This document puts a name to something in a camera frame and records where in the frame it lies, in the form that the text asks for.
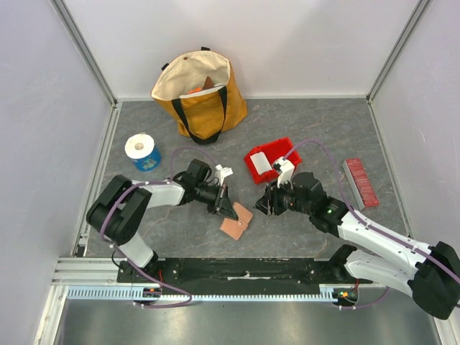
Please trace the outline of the tan leather card holder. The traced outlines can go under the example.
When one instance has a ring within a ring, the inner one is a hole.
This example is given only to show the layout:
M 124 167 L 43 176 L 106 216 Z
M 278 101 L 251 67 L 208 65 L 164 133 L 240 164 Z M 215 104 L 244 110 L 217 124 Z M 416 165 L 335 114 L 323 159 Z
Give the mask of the tan leather card holder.
M 249 227 L 249 223 L 253 218 L 253 213 L 237 202 L 234 202 L 233 207 L 236 211 L 238 219 L 233 220 L 230 218 L 225 218 L 220 226 L 220 230 L 230 236 L 232 239 L 238 241 L 242 234 Z

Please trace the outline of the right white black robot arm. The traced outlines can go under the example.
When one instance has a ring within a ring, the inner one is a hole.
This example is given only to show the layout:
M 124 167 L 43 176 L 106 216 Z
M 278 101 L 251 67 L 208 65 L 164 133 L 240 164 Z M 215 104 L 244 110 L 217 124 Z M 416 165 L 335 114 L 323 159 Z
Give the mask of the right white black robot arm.
M 442 241 L 426 244 L 371 221 L 327 195 L 311 172 L 298 173 L 282 185 L 268 184 L 254 207 L 268 216 L 306 214 L 317 230 L 350 242 L 329 265 L 336 282 L 354 277 L 385 285 L 441 320 L 459 307 L 459 256 L 452 246 Z

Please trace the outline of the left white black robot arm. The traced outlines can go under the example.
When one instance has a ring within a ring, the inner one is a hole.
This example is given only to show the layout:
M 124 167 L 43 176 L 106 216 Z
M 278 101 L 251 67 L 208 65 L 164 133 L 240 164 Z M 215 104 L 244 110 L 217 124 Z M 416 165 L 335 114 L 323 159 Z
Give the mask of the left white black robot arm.
M 115 176 L 86 214 L 86 222 L 112 243 L 133 265 L 133 273 L 142 282 L 153 281 L 158 273 L 157 253 L 138 234 L 144 213 L 149 208 L 182 206 L 197 201 L 209 213 L 239 219 L 222 177 L 210 180 L 211 166 L 194 159 L 187 170 L 171 180 L 133 181 Z

